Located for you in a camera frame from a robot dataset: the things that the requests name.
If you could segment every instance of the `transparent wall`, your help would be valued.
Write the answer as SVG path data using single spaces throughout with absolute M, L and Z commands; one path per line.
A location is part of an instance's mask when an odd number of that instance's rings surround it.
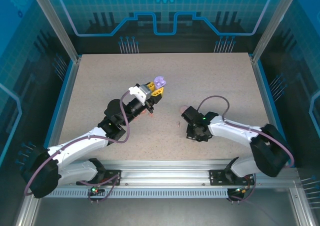
M 280 0 L 50 0 L 77 52 L 253 52 Z
M 0 0 L 0 225 L 12 225 L 19 168 L 43 146 L 70 59 L 35 0 Z
M 320 177 L 320 1 L 293 0 L 261 57 L 270 98 L 302 179 Z M 320 201 L 315 181 L 310 202 Z

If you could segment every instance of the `beige work surface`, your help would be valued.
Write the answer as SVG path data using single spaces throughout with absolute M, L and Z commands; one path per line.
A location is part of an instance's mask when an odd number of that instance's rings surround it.
M 201 143 L 186 139 L 187 123 L 179 112 L 182 105 L 196 108 L 205 97 L 222 95 L 230 101 L 227 119 L 264 126 L 268 119 L 247 53 L 83 55 L 59 142 L 90 131 L 104 118 L 110 100 L 159 75 L 167 84 L 153 117 L 146 113 L 131 122 L 127 143 L 114 143 L 86 158 L 226 159 L 250 152 L 221 137 Z M 222 114 L 225 108 L 225 101 L 214 98 L 200 111 Z

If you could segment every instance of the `enclosure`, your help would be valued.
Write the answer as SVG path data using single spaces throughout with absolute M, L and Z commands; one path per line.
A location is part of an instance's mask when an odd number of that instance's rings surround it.
M 318 225 L 319 0 L 0 5 L 0 225 Z M 24 196 L 21 170 L 34 147 L 90 131 L 110 100 L 159 75 L 163 98 L 130 123 L 128 142 L 80 159 L 121 170 L 107 201 L 91 205 L 89 187 L 76 182 L 41 199 Z M 211 95 L 229 100 L 227 119 L 270 123 L 293 150 L 294 167 L 257 173 L 253 196 L 239 205 L 226 200 L 232 187 L 211 185 L 209 171 L 250 148 L 224 137 L 186 139 L 181 107 Z M 225 108 L 215 98 L 199 111 Z

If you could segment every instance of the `purple object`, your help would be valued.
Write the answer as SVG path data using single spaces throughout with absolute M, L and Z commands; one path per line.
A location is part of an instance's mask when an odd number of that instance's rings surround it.
M 162 76 L 158 76 L 154 79 L 154 84 L 155 84 L 155 88 L 159 89 L 161 87 L 163 87 L 167 82 L 164 80 L 164 77 Z

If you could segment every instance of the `robotic arm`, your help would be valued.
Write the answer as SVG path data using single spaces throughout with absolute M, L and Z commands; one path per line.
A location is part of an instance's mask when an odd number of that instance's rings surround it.
M 95 158 L 85 162 L 71 163 L 113 142 L 126 142 L 129 137 L 129 126 L 126 122 L 133 121 L 145 109 L 153 113 L 154 104 L 157 104 L 163 96 L 164 85 L 163 78 L 160 82 L 149 82 L 141 86 L 136 84 L 124 94 L 125 96 L 130 93 L 135 98 L 127 105 L 122 102 L 124 96 L 121 99 L 110 101 L 104 111 L 105 117 L 102 122 L 88 133 L 48 149 L 36 147 L 21 169 L 21 175 L 30 185 L 29 188 L 34 196 L 44 197 L 58 185 L 80 180 L 100 183 L 109 179 L 110 172 L 107 172 Z M 118 141 L 125 134 L 123 126 L 126 126 L 128 130 L 127 136 L 124 141 Z
M 203 115 L 193 107 L 188 107 L 182 117 L 188 123 L 186 136 L 188 139 L 208 142 L 213 136 L 221 136 L 251 148 L 252 155 L 234 158 L 225 168 L 223 177 L 230 184 L 234 184 L 237 178 L 257 172 L 276 177 L 290 158 L 286 151 L 292 154 L 284 138 L 270 124 L 262 128 L 243 125 L 224 120 L 222 116 L 214 112 Z M 280 142 L 285 149 L 282 149 L 275 141 Z

